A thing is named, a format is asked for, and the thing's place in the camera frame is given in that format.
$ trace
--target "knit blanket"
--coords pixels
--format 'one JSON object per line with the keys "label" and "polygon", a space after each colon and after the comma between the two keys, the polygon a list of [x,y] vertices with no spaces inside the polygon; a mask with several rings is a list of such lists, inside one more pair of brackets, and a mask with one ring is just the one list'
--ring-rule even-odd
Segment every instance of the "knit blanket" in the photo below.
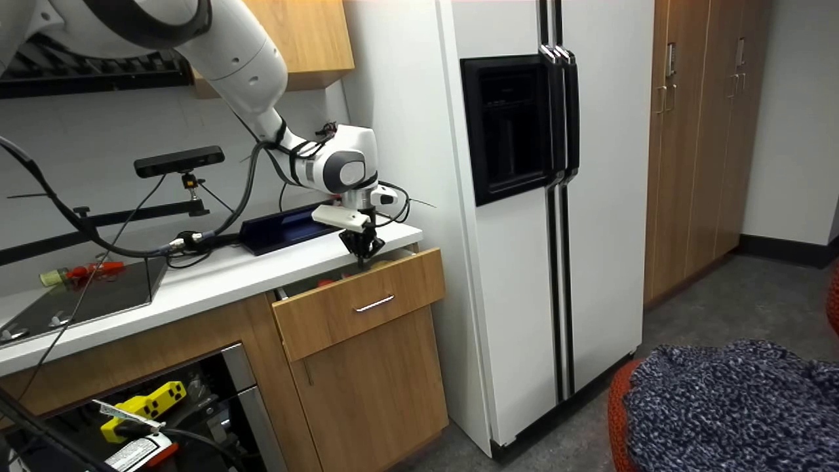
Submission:
{"label": "knit blanket", "polygon": [[768,341],[661,346],[631,382],[638,472],[839,471],[839,363]]}

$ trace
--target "kitchen counter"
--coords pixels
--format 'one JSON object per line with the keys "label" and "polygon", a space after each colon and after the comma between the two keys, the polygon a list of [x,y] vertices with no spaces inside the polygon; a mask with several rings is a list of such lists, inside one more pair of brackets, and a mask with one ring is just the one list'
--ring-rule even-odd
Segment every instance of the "kitchen counter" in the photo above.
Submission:
{"label": "kitchen counter", "polygon": [[[422,230],[393,223],[378,230],[385,241],[380,253],[422,239]],[[278,286],[352,264],[338,233],[254,257],[243,248],[224,248],[195,267],[168,270],[151,304],[102,317],[66,330],[49,360],[65,357],[101,344],[190,317],[216,307],[271,291]],[[6,320],[34,302],[45,289],[0,298],[0,319]],[[55,332],[0,348],[0,376],[38,363],[55,339]]]}

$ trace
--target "drawer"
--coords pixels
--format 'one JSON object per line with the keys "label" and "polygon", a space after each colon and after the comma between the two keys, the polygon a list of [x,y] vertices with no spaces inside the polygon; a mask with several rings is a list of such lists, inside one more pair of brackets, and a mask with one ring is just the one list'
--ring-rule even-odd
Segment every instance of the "drawer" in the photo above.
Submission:
{"label": "drawer", "polygon": [[440,300],[446,293],[439,249],[396,260],[274,303],[289,362]]}

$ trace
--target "gray carpet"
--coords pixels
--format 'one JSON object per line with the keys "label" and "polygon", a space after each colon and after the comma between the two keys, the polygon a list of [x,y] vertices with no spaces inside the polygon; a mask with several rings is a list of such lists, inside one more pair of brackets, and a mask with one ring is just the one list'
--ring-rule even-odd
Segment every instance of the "gray carpet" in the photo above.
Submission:
{"label": "gray carpet", "polygon": [[[825,318],[830,270],[735,257],[644,317],[638,356],[659,344],[722,346],[736,338],[775,341],[805,358],[839,360],[839,338]],[[607,391],[505,464],[493,462],[456,425],[398,472],[612,471]]]}

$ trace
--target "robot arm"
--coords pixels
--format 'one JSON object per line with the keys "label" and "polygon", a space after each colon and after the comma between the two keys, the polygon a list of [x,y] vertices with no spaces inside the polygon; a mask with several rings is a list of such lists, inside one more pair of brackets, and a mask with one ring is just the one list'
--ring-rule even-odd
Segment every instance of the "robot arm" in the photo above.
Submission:
{"label": "robot arm", "polygon": [[[355,232],[341,238],[359,257],[378,250],[374,247],[378,241],[375,207],[395,203],[397,197],[392,189],[378,184],[373,131],[339,125],[323,145],[293,134],[274,109],[288,85],[285,61],[242,0],[12,0],[2,4],[0,73],[19,45],[38,32],[92,57],[132,57],[174,48],[254,135],[279,144],[268,152],[289,184],[342,195],[345,210],[319,211],[315,219]],[[28,27],[4,30],[9,24]]]}

